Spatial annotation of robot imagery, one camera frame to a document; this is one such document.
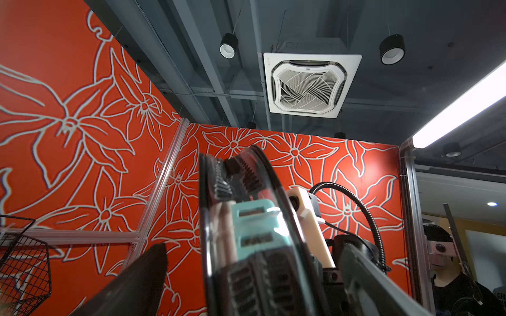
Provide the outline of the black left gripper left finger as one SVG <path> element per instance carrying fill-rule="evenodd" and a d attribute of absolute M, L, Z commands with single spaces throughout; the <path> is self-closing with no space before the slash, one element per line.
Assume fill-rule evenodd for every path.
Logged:
<path fill-rule="evenodd" d="M 152 246 L 73 315 L 155 315 L 167 272 L 164 243 Z"/>

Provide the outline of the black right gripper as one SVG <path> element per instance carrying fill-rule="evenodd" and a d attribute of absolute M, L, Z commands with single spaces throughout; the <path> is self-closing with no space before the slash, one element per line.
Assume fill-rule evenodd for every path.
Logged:
<path fill-rule="evenodd" d="M 342 234 L 333 239 L 326 239 L 327 246 L 331 252 L 334 268 L 323 268 L 322 286 L 329 304 L 331 315 L 356 315 L 348 302 L 343 286 L 343 278 L 339 268 L 339 260 L 345 246 L 355 247 L 361 254 L 365 255 L 373 263 L 377 263 L 379 251 L 371 242 L 363 240 L 356 235 Z"/>

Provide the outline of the teal charger front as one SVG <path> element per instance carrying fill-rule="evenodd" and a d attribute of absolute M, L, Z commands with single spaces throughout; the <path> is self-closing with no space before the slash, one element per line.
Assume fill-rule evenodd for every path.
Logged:
<path fill-rule="evenodd" d="M 273 201 L 262 199 L 241 202 L 231 208 L 237 259 L 292 245 L 281 209 Z"/>

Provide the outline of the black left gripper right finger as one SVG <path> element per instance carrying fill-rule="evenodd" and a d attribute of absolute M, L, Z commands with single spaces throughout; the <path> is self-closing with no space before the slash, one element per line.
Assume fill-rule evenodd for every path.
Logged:
<path fill-rule="evenodd" d="M 339 268 L 356 315 L 430 315 L 353 246 L 345 246 Z"/>

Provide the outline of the clear black-rimmed pouch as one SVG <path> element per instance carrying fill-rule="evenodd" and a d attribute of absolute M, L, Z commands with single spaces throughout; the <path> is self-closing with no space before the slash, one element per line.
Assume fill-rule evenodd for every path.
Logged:
<path fill-rule="evenodd" d="M 198 167 L 208 315 L 328 315 L 295 210 L 263 151 L 200 154 Z"/>

